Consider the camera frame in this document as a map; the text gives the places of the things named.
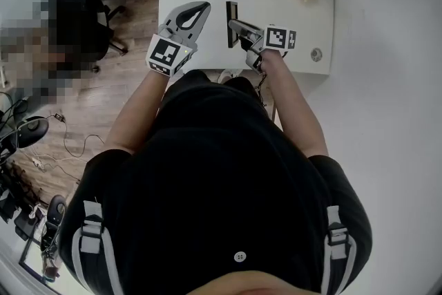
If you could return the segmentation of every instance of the office chair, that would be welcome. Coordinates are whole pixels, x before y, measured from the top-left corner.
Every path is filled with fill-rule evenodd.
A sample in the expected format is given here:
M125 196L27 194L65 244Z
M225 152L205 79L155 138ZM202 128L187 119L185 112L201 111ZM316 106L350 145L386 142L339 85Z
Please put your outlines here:
M61 70L84 70L88 63L103 58L109 47L120 55L127 53L126 48L111 43L114 31L109 27L109 21L125 11L124 6L111 11L102 0L49 0L48 7L50 44L66 55Z

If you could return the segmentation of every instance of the white wall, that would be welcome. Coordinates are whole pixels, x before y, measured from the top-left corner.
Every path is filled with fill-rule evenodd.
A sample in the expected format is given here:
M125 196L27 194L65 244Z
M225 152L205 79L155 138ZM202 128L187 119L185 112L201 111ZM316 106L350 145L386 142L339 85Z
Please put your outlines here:
M426 294L442 270L442 0L336 0L331 75L298 75L373 228L345 294Z

